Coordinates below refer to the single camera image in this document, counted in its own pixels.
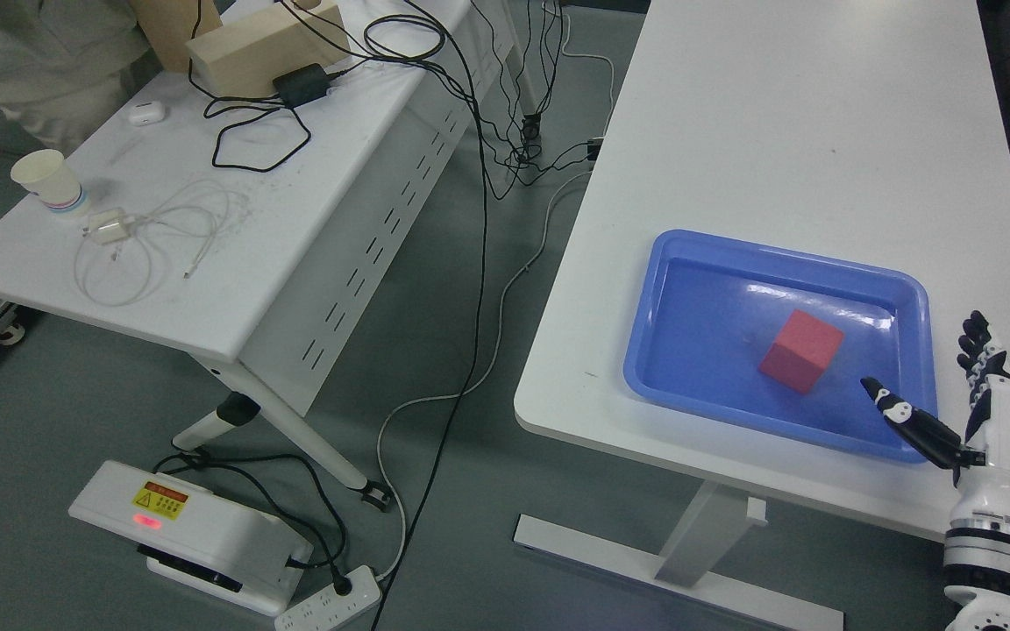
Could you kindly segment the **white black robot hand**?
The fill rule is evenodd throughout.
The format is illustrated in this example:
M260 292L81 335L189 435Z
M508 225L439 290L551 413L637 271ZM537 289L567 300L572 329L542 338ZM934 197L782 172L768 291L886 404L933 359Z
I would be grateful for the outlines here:
M953 471L960 500L950 523L982 521L1010 532L1010 365L1005 345L978 310L962 324L957 363L969 387L970 415L958 435L874 377L858 380L887 426L942 470Z

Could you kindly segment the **robot forearm with wrist rings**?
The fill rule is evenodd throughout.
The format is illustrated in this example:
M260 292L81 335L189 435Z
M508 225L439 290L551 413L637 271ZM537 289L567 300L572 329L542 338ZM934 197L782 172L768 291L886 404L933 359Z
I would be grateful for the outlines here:
M947 630L1010 630L1010 524L954 520L942 564L943 595L957 604Z

